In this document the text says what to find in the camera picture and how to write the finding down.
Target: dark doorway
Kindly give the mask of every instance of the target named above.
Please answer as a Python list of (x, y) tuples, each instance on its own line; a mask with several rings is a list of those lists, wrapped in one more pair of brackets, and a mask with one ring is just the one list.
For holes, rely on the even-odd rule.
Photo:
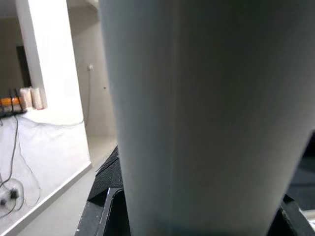
[(16, 53), (17, 53), (20, 68), (21, 68), (23, 86), (30, 87), (32, 86), (32, 83), (31, 83), (30, 71), (29, 71), (28, 61), (26, 59), (24, 46), (17, 46)]

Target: skirting board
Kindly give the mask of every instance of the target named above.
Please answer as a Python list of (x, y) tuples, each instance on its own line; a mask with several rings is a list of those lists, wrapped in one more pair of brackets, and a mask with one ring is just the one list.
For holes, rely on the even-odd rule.
[(86, 164), (83, 168), (74, 173), (67, 181), (65, 181), (59, 188), (44, 198), (36, 207), (30, 210), (25, 216), (18, 220), (9, 229), (4, 231), (0, 236), (16, 236), (22, 229), (24, 229), (30, 222), (39, 216), (45, 209), (47, 209), (58, 197), (60, 197), (66, 190), (68, 190), (76, 181), (78, 181), (84, 174), (92, 168), (91, 162)]

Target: white container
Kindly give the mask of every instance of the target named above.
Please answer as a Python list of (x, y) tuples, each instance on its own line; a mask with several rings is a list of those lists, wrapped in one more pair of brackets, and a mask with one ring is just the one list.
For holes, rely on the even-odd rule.
[(39, 88), (31, 88), (31, 97), (33, 101), (33, 107), (37, 110), (43, 109), (43, 103), (41, 100)]
[(21, 88), (20, 94), (22, 97), (22, 108), (24, 110), (30, 111), (33, 109), (33, 103), (32, 103), (32, 95), (31, 95), (31, 88)]

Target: ceiling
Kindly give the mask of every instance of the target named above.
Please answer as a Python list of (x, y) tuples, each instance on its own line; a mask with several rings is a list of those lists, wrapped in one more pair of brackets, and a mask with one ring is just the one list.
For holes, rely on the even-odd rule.
[[(87, 4), (86, 0), (66, 0), (68, 7), (75, 7)], [(0, 18), (15, 17), (15, 0), (0, 0)]]

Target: black cable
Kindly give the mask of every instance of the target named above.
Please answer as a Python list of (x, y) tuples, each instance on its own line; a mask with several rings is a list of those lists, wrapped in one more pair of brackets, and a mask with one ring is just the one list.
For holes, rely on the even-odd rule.
[[(23, 199), (22, 200), (22, 203), (21, 203), (21, 205), (19, 206), (19, 208), (18, 209), (16, 209), (16, 210), (13, 210), (14, 212), (17, 212), (17, 211), (19, 211), (21, 208), (22, 208), (22, 206), (23, 206), (23, 204), (25, 203), (25, 198), (24, 198), (24, 185), (19, 181), (19, 180), (17, 180), (17, 179), (15, 179), (15, 178), (11, 178), (10, 179), (10, 181), (15, 181), (15, 182), (17, 182), (20, 186), (21, 186), (21, 189), (22, 189), (22, 191), (21, 191), (21, 198)], [(3, 188), (5, 189), (5, 190), (7, 190), (8, 192), (10, 192), (10, 190), (11, 189), (9, 189), (5, 184), (3, 185)]]
[(18, 117), (22, 118), (22, 119), (25, 119), (31, 123), (34, 123), (35, 126), (40, 126), (40, 125), (46, 125), (46, 126), (54, 126), (54, 127), (63, 127), (63, 128), (66, 128), (66, 127), (75, 127), (77, 125), (80, 125), (82, 123), (84, 123), (84, 119), (78, 123), (74, 123), (74, 124), (52, 124), (52, 123), (42, 123), (42, 122), (36, 122), (34, 120), (31, 120), (29, 118), (26, 118), (24, 116), (21, 116), (21, 115), (18, 115)]
[(15, 209), (15, 206), (16, 206), (16, 200), (14, 201), (14, 206), (13, 206), (13, 208), (12, 208), (9, 212), (7, 212), (6, 214), (0, 216), (0, 219), (4, 218), (4, 217), (6, 217), (8, 214), (10, 214), (10, 213)]
[(32, 177), (34, 178), (34, 180), (35, 180), (35, 182), (36, 182), (36, 185), (37, 185), (37, 188), (39, 189), (38, 198), (37, 198), (36, 202), (35, 202), (33, 205), (29, 206), (29, 205), (27, 204), (26, 199), (24, 198), (24, 200), (25, 200), (24, 203), (25, 203), (25, 205), (26, 205), (27, 207), (34, 207), (34, 206), (39, 202), (39, 199), (40, 199), (40, 197), (41, 197), (41, 191), (42, 191), (42, 189), (41, 189), (41, 187), (40, 187), (39, 181), (38, 181), (38, 179), (36, 178), (34, 172), (33, 172), (32, 169), (30, 168), (30, 166), (27, 164), (25, 157), (22, 155), (22, 148), (21, 148), (20, 135), (18, 135), (18, 138), (19, 138), (20, 156), (21, 156), (21, 158), (22, 158), (24, 164), (27, 166), (28, 170), (30, 171)]
[(89, 97), (88, 97), (88, 113), (87, 113), (87, 118), (85, 122), (85, 127), (87, 127), (89, 123), (89, 118), (90, 118), (90, 103), (91, 103), (91, 70), (89, 69)]
[(16, 149), (16, 141), (17, 141), (18, 130), (19, 130), (19, 121), (18, 121), (18, 119), (15, 116), (14, 116), (14, 118), (16, 120), (16, 130), (15, 130), (15, 135), (14, 135), (14, 145), (13, 145), (13, 151), (12, 151), (11, 163), (10, 163), (10, 174), (9, 174), (9, 177), (0, 184), (0, 189), (6, 182), (8, 182), (11, 179), (12, 172), (13, 172), (13, 161), (14, 161), (14, 154), (15, 154), (15, 149)]

